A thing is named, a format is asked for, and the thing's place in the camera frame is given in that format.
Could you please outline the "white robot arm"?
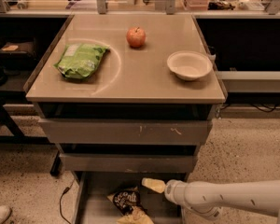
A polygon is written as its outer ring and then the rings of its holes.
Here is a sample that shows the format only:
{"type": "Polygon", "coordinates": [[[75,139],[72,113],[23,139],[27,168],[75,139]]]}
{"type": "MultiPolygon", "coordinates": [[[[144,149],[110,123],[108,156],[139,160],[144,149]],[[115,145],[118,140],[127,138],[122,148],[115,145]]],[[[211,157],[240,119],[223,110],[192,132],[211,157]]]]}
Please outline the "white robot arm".
{"type": "Polygon", "coordinates": [[[280,180],[214,184],[163,180],[145,177],[142,185],[198,216],[216,220],[223,207],[277,217],[280,224],[280,180]]]}

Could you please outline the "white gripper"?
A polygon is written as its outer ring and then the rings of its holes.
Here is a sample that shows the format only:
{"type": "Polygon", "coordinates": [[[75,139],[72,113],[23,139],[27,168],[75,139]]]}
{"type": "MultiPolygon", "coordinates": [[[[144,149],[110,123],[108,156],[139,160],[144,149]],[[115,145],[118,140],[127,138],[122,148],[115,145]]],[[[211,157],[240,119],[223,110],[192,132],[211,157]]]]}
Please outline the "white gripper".
{"type": "Polygon", "coordinates": [[[180,180],[164,181],[154,178],[143,178],[142,185],[158,193],[163,193],[168,201],[180,205],[191,213],[210,221],[217,220],[222,208],[216,205],[218,194],[212,191],[215,184],[207,182],[186,183],[180,180]]]}

